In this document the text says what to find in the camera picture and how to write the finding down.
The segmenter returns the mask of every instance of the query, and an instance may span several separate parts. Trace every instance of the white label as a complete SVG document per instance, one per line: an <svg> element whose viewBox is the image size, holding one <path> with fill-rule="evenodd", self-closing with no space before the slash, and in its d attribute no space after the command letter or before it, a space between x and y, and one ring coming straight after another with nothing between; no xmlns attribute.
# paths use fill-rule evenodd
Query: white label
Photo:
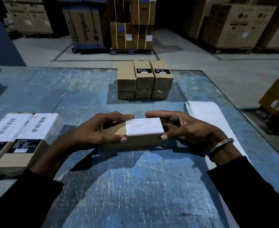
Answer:
<svg viewBox="0 0 279 228"><path fill-rule="evenodd" d="M247 38L248 34L249 34L249 32L243 33L243 34L242 34L242 38Z"/></svg>
<svg viewBox="0 0 279 228"><path fill-rule="evenodd" d="M152 42L152 35L147 35L146 36L146 41L147 42Z"/></svg>
<svg viewBox="0 0 279 228"><path fill-rule="evenodd" d="M126 121L127 136L164 133L160 118L142 118Z"/></svg>
<svg viewBox="0 0 279 228"><path fill-rule="evenodd" d="M271 107L274 108L275 110L279 109L279 101L274 100L274 102L271 104Z"/></svg>
<svg viewBox="0 0 279 228"><path fill-rule="evenodd" d="M26 22L26 24L28 24L28 25L33 25L32 22L29 21L29 20L25 20L25 22Z"/></svg>
<svg viewBox="0 0 279 228"><path fill-rule="evenodd" d="M126 41L132 41L132 34L126 34Z"/></svg>
<svg viewBox="0 0 279 228"><path fill-rule="evenodd" d="M26 153L27 149L15 149L14 153Z"/></svg>
<svg viewBox="0 0 279 228"><path fill-rule="evenodd" d="M14 142L21 130L33 117L32 114L7 114L0 121L0 142Z"/></svg>
<svg viewBox="0 0 279 228"><path fill-rule="evenodd" d="M51 145L60 134L63 123L58 114L35 114L17 139L44 139Z"/></svg>

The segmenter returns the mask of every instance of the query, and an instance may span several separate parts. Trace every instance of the person's right hand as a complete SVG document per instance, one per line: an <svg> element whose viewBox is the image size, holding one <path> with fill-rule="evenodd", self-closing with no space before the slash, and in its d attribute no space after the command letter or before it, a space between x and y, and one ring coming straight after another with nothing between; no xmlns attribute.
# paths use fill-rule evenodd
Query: person's right hand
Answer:
<svg viewBox="0 0 279 228"><path fill-rule="evenodd" d="M218 127L191 117L181 111L147 111L145 115L147 118L160 117L169 120L165 124L169 131L161 136L162 140L180 138L190 143L203 144L207 149L210 149L227 139L225 133Z"/></svg>

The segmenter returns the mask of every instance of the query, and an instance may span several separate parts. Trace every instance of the silver bracelet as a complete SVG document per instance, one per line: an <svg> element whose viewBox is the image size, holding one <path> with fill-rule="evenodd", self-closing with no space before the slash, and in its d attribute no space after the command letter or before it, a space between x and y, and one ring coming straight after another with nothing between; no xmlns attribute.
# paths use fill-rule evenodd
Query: silver bracelet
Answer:
<svg viewBox="0 0 279 228"><path fill-rule="evenodd" d="M213 157L216 153L218 153L222 148L223 146L225 146L228 142L234 142L234 140L232 138L227 138L225 139L224 141L221 141L220 143L216 144L214 147L212 147L209 152L206 154L210 161L214 162L213 160Z"/></svg>

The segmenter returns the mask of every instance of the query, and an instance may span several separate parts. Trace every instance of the blue metal table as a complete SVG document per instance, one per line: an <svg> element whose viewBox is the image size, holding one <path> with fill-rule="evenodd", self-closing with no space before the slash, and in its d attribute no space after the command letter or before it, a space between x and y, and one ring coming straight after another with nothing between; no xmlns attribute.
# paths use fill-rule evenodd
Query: blue metal table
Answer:
<svg viewBox="0 0 279 228"><path fill-rule="evenodd" d="M64 132L98 112L143 118L217 103L251 162L279 193L279 156L201 71L173 70L168 100L120 101L116 70L0 67L0 120L9 112L60 113ZM65 184L43 227L228 227L205 160L174 140L154 149L79 151L55 179ZM0 180L0 196L14 180Z"/></svg>

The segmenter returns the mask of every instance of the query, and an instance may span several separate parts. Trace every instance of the person's left hand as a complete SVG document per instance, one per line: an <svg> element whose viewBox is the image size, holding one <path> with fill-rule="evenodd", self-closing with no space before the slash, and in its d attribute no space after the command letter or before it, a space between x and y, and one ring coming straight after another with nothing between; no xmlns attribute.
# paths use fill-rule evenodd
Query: person's left hand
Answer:
<svg viewBox="0 0 279 228"><path fill-rule="evenodd" d="M117 111L98 113L85 123L66 134L70 140L73 151L92 149L107 143L120 143L126 141L126 136L118 134L102 134L103 125L107 122L126 121L134 118L131 114L121 114Z"/></svg>

